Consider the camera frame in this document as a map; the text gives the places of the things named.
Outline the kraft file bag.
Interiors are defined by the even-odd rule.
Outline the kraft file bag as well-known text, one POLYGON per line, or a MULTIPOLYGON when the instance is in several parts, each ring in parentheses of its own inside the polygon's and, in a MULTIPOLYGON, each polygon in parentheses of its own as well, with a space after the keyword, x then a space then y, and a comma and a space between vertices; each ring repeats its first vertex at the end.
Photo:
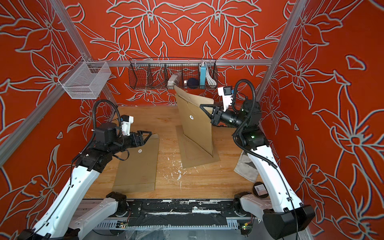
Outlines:
POLYGON ((175 91, 184 135, 212 156, 214 149, 212 124, 209 118, 212 111, 209 110, 206 114, 200 105, 212 105, 214 100, 187 93, 177 86, 175 91))
POLYGON ((218 151, 214 145, 213 156, 211 156, 202 147, 184 135, 182 126, 176 126, 176 133, 184 169, 220 161, 218 151))
POLYGON ((122 194, 155 190, 159 135, 154 134, 144 146, 129 150, 130 156, 118 166, 112 191, 122 194))

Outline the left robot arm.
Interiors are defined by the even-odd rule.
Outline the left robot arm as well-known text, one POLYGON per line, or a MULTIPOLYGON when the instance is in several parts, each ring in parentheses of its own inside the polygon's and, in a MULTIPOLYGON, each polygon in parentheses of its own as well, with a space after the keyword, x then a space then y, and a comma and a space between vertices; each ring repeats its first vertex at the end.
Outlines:
POLYGON ((70 177, 62 191, 32 229, 23 230, 19 240, 82 240, 109 216, 123 217, 130 207, 127 197, 109 193, 96 207, 73 220, 73 215, 94 181, 118 153, 144 146, 152 136, 150 131, 131 131, 134 118, 121 115, 118 106, 109 100, 98 100, 92 108, 93 135, 71 162, 70 177), (117 123, 97 125, 100 104, 110 105, 117 114, 117 123))

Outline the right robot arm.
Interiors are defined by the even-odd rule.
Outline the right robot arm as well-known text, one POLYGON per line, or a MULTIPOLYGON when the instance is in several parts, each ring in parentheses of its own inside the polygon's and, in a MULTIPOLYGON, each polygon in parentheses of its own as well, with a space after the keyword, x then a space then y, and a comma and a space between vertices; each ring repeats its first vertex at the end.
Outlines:
POLYGON ((254 85, 246 79, 236 84, 241 83, 250 87, 252 98, 246 99, 239 110, 236 109, 237 87, 218 88, 219 96, 223 98, 221 107, 200 104, 200 109, 210 118, 212 125, 223 123, 235 128, 232 134, 234 143, 247 154, 262 178, 261 182, 254 184, 252 192, 235 195, 234 212, 240 216, 251 214, 264 224, 275 240, 283 240, 291 235, 300 240, 300 233, 316 216, 315 210, 303 204, 274 158, 270 143, 259 127, 262 111, 256 101, 254 85))

